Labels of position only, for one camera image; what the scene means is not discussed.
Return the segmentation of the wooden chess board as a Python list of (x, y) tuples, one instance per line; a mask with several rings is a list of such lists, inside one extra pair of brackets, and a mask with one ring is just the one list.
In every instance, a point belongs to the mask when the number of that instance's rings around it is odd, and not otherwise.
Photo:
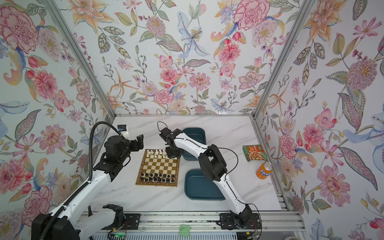
[[(166, 187), (177, 187), (178, 186), (178, 177), (179, 177), (179, 168), (180, 168), (180, 158), (169, 158), (168, 159), (147, 159), (146, 150), (143, 156), (143, 160), (140, 166), (138, 177), (136, 180), (136, 185), (145, 185), (145, 186), (166, 186)], [(176, 175), (176, 182), (171, 183), (140, 183), (139, 177), (141, 173), (160, 173), (160, 174), (174, 174)]]

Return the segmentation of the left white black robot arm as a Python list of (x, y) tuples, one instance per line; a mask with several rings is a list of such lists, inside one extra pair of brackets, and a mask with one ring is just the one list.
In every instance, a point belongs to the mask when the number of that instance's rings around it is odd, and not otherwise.
[(107, 204), (96, 214), (90, 214), (85, 219), (81, 216), (85, 210), (90, 210), (94, 198), (107, 187), (130, 160), (132, 152), (144, 148), (144, 136), (139, 135), (135, 140), (129, 140), (126, 125), (114, 127), (104, 122), (116, 132), (115, 136), (104, 143), (105, 152), (100, 161), (94, 164), (93, 139), (96, 128), (102, 122), (97, 122), (91, 129), (89, 139), (88, 179), (79, 186), (64, 202), (48, 214), (39, 214), (32, 223), (33, 240), (87, 240), (96, 232), (111, 228), (117, 230), (126, 225), (127, 220), (121, 206)]

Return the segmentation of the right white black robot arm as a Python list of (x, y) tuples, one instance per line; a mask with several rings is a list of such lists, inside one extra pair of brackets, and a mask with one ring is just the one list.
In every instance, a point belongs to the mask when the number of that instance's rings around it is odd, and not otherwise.
[(258, 209), (254, 212), (253, 203), (246, 203), (233, 185), (227, 169), (227, 163), (222, 156), (221, 148), (216, 145), (205, 145), (192, 138), (180, 129), (170, 130), (168, 127), (159, 129), (159, 136), (166, 145), (168, 157), (180, 157), (183, 152), (188, 152), (198, 159), (204, 177), (213, 182), (230, 208), (230, 217), (235, 226), (245, 229), (248, 223), (254, 225), (256, 230), (262, 230), (262, 218)]

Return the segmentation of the white chess pieces on board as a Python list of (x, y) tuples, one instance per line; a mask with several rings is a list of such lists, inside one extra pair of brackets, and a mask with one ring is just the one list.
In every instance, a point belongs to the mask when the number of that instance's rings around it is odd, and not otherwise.
[(146, 150), (146, 158), (147, 159), (168, 159), (168, 155), (165, 149), (155, 149), (155, 150)]

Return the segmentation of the black chess pieces on board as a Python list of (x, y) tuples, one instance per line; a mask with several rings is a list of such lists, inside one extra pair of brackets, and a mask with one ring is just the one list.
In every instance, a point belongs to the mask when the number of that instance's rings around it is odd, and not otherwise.
[(160, 173), (141, 173), (139, 177), (140, 183), (175, 183), (176, 175), (160, 174)]

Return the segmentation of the far teal plastic bin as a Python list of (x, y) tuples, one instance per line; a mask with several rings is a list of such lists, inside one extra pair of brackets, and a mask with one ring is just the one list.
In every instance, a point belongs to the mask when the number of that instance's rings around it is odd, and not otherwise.
[[(206, 133), (205, 133), (204, 129), (202, 129), (202, 128), (185, 128), (185, 129), (183, 129), (183, 132), (188, 137), (192, 138), (193, 140), (195, 140), (201, 144), (204, 144), (204, 145), (207, 144)], [(182, 156), (186, 161), (198, 161), (198, 158), (194, 157), (193, 155), (191, 155), (187, 151), (184, 151)]]

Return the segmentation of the teal plastic bin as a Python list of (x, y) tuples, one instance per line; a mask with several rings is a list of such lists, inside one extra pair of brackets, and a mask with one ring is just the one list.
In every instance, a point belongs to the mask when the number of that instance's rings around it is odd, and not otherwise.
[[(202, 129), (202, 128), (185, 128), (185, 129), (183, 129), (183, 132), (188, 137), (192, 138), (193, 140), (195, 140), (201, 144), (204, 144), (204, 145), (207, 144), (206, 133), (205, 133), (204, 129)], [(182, 156), (186, 161), (198, 161), (198, 158), (194, 157), (193, 155), (191, 155), (187, 151), (184, 151)]]
[(200, 169), (192, 169), (186, 173), (185, 195), (191, 200), (225, 200), (219, 188), (213, 182), (207, 180)]

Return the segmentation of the near teal plastic bin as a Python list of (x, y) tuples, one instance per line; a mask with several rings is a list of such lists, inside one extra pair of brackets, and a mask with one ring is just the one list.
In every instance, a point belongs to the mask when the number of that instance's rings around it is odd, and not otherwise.
[(186, 173), (185, 195), (191, 200), (225, 200), (219, 188), (213, 182), (207, 180), (200, 169), (192, 169)]

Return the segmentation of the green snack packet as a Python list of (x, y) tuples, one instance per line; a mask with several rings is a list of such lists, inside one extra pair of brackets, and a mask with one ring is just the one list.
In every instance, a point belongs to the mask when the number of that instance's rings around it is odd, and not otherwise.
[(268, 155), (262, 145), (243, 146), (243, 153), (248, 162), (268, 160)]

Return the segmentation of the orange soda can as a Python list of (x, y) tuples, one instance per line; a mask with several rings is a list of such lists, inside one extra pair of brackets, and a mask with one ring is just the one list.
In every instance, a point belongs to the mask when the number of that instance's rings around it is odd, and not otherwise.
[(270, 162), (264, 162), (256, 171), (256, 175), (259, 179), (264, 180), (270, 176), (273, 172), (273, 166)]

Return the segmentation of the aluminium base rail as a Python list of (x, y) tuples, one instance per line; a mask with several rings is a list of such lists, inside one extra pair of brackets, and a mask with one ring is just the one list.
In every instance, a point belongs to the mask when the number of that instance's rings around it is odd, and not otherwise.
[(124, 229), (137, 232), (176, 232), (181, 225), (188, 225), (193, 232), (237, 231), (259, 232), (305, 232), (305, 224), (297, 212), (254, 211), (248, 218), (231, 212), (120, 212), (110, 209), (86, 212), (78, 219), (65, 213), (58, 218), (59, 223), (69, 221), (81, 233), (96, 233), (110, 229)]

